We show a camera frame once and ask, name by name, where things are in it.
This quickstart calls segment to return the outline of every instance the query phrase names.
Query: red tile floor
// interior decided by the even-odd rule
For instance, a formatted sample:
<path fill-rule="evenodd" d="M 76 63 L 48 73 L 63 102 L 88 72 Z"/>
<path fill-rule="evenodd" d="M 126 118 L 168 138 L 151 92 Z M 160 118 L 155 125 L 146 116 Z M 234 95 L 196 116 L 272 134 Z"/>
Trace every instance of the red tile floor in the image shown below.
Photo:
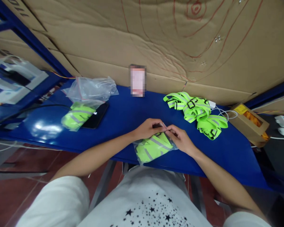
<path fill-rule="evenodd" d="M 76 157 L 76 153 L 67 151 L 18 149 L 6 162 L 16 162 L 16 167 L 3 169 L 5 171 L 48 171 L 46 175 L 34 178 L 20 178 L 0 181 L 0 227 L 14 227 L 21 215 L 29 208 L 41 189 L 48 183 L 55 172 L 65 163 Z M 106 163 L 99 167 L 91 176 L 83 181 L 87 185 L 92 199 Z M 186 186 L 192 199 L 192 190 L 188 175 L 185 175 Z M 109 183 L 109 194 L 123 179 L 122 163 L 117 162 L 112 179 Z M 216 227 L 223 226 L 226 217 L 224 209 L 219 207 L 213 198 L 218 193 L 206 178 L 200 178 L 204 194 L 207 219 Z"/>

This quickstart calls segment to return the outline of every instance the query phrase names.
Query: person's left hand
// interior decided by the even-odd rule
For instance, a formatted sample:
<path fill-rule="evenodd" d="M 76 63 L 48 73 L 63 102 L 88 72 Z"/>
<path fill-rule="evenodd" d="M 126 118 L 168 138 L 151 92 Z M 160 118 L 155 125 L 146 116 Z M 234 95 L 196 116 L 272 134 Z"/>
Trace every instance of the person's left hand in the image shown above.
<path fill-rule="evenodd" d="M 156 133 L 164 132 L 167 130 L 166 127 L 153 128 L 153 125 L 157 124 L 164 125 L 164 123 L 160 119 L 149 118 L 144 121 L 138 128 L 132 131 L 135 140 L 147 139 Z"/>

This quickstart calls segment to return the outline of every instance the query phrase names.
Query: blurred phone screen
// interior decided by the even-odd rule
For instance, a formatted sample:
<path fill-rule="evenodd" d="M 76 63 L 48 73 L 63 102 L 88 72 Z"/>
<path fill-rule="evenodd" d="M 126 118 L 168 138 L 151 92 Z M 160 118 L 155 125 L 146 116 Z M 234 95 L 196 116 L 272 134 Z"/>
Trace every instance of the blurred phone screen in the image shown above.
<path fill-rule="evenodd" d="M 145 66 L 130 65 L 131 95 L 144 97 L 145 94 Z"/>

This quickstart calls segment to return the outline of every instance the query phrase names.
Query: neon green strap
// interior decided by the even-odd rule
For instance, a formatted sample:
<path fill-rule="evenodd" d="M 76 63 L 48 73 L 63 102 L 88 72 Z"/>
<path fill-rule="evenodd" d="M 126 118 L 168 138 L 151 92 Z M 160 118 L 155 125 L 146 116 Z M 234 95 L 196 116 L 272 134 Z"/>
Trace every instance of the neon green strap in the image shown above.
<path fill-rule="evenodd" d="M 183 110 L 184 119 L 189 123 L 206 120 L 211 113 L 207 99 L 190 97 L 186 92 L 170 93 L 163 100 L 167 102 L 169 108 Z"/>
<path fill-rule="evenodd" d="M 150 162 L 166 154 L 172 147 L 166 135 L 163 132 L 158 133 L 145 139 L 136 147 L 137 156 L 141 163 Z"/>
<path fill-rule="evenodd" d="M 96 110 L 90 107 L 78 106 L 75 102 L 71 110 L 64 116 L 63 124 L 68 129 L 77 129 L 81 127 Z"/>
<path fill-rule="evenodd" d="M 206 120 L 198 122 L 197 128 L 210 140 L 214 140 L 220 135 L 221 128 L 228 128 L 228 124 L 223 116 L 209 115 Z"/>

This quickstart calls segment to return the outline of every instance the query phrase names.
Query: blue table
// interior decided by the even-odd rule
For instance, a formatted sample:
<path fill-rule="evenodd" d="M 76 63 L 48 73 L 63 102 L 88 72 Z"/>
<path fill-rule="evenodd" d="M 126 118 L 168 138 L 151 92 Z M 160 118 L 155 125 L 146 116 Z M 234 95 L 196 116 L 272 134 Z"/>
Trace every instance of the blue table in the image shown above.
<path fill-rule="evenodd" d="M 68 81 L 61 89 L 70 87 L 71 83 Z M 229 124 L 227 129 L 222 129 L 217 139 L 211 141 L 197 130 L 196 122 L 190 124 L 184 120 L 182 111 L 169 109 L 163 101 L 163 94 L 147 92 L 144 98 L 138 98 L 131 97 L 127 87 L 117 88 L 120 94 L 110 97 L 110 106 L 97 129 L 81 128 L 78 132 L 70 132 L 61 125 L 61 118 L 67 110 L 62 107 L 45 107 L 33 111 L 18 128 L 9 133 L 8 139 L 81 153 L 135 129 L 147 118 L 160 118 L 166 125 L 174 124 L 186 130 L 201 151 L 242 184 L 268 189 L 249 141 L 234 126 Z M 58 104 L 72 105 L 60 90 L 50 99 Z M 132 144 L 112 159 L 138 164 Z M 205 176 L 194 159 L 179 150 L 170 151 L 146 165 Z"/>

